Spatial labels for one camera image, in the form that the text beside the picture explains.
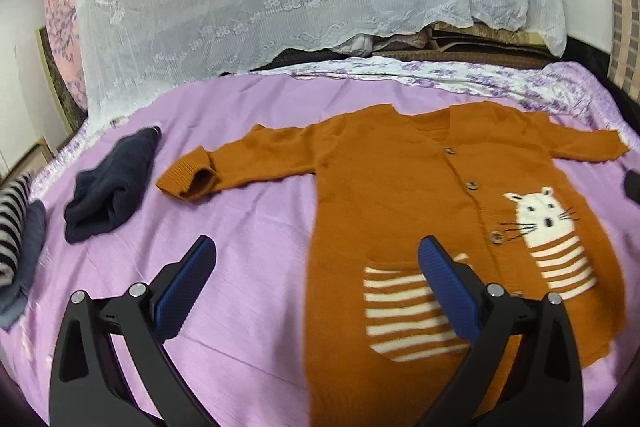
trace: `brown button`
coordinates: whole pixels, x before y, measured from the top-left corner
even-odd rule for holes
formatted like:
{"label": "brown button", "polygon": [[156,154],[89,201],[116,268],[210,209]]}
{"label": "brown button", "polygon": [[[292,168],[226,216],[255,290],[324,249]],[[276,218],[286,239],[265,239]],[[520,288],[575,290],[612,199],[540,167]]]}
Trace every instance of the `brown button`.
{"label": "brown button", "polygon": [[504,242],[504,236],[500,232],[490,232],[489,241],[494,245],[501,245]]}

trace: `silver screw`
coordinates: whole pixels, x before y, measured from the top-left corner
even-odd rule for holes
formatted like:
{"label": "silver screw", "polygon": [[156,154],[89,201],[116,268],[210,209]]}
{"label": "silver screw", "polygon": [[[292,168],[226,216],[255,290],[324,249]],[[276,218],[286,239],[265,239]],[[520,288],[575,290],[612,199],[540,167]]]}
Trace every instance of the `silver screw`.
{"label": "silver screw", "polygon": [[71,302],[73,304],[79,304],[84,301],[84,292],[82,290],[78,290],[71,295]]}
{"label": "silver screw", "polygon": [[136,282],[129,288],[129,295],[132,297],[140,297],[146,291],[146,284],[143,282]]}
{"label": "silver screw", "polygon": [[495,282],[488,285],[486,290],[492,297],[502,297],[504,295],[504,288]]}
{"label": "silver screw", "polygon": [[562,303],[562,297],[559,294],[557,294],[556,292],[549,293],[549,295],[547,295],[546,298],[549,299],[549,302],[551,304],[560,304],[560,303]]}

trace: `cardigan sleeve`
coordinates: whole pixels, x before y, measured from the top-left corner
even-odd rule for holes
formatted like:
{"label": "cardigan sleeve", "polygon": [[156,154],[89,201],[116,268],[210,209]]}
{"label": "cardigan sleeve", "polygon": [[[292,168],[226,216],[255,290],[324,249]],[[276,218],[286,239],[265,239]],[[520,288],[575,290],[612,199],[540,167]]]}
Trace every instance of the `cardigan sleeve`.
{"label": "cardigan sleeve", "polygon": [[629,151],[617,131],[578,131],[551,123],[544,112],[525,113],[553,158],[584,162],[616,160]]}
{"label": "cardigan sleeve", "polygon": [[241,140],[207,152],[203,147],[180,158],[156,186],[171,196],[194,200],[251,182],[315,172],[331,154],[344,129],[345,115],[300,129],[254,126]]}

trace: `purple bed sheet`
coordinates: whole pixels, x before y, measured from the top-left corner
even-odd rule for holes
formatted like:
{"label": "purple bed sheet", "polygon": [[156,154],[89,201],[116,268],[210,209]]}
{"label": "purple bed sheet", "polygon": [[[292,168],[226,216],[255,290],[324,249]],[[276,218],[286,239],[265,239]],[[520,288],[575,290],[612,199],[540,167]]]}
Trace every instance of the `purple bed sheet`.
{"label": "purple bed sheet", "polygon": [[[134,282],[151,280],[206,234],[217,244],[218,265],[180,335],[165,344],[167,352],[223,426],[308,425],[302,323],[306,250],[316,209],[313,176],[253,184],[199,203],[174,200],[151,185],[142,208],[124,226],[68,245],[63,210],[76,173],[97,165],[122,136],[155,123],[163,136],[154,180],[196,146],[216,149],[255,123],[307,126],[378,103],[417,114],[480,100],[392,80],[243,75],[179,87],[124,126],[108,130],[45,195],[49,230],[28,309],[10,333],[0,334],[25,397],[47,420],[51,357],[73,291],[84,289],[92,298],[120,295]],[[517,107],[507,99],[494,101]],[[571,117],[553,120],[586,128]],[[625,279],[628,326],[609,356],[583,372],[588,418],[609,396],[640,343],[640,206],[626,200],[622,189],[625,171],[640,170],[640,156],[630,152],[616,162],[558,160],[557,165],[603,223]],[[154,412],[124,343],[118,341],[116,349],[139,404]]]}

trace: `pocket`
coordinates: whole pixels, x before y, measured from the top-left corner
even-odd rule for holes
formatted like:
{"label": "pocket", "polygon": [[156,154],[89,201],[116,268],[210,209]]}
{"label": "pocket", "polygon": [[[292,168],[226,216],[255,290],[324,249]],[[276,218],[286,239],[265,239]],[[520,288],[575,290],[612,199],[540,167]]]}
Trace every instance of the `pocket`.
{"label": "pocket", "polygon": [[366,262],[363,303],[369,347],[393,362],[459,353],[456,336],[417,264]]}

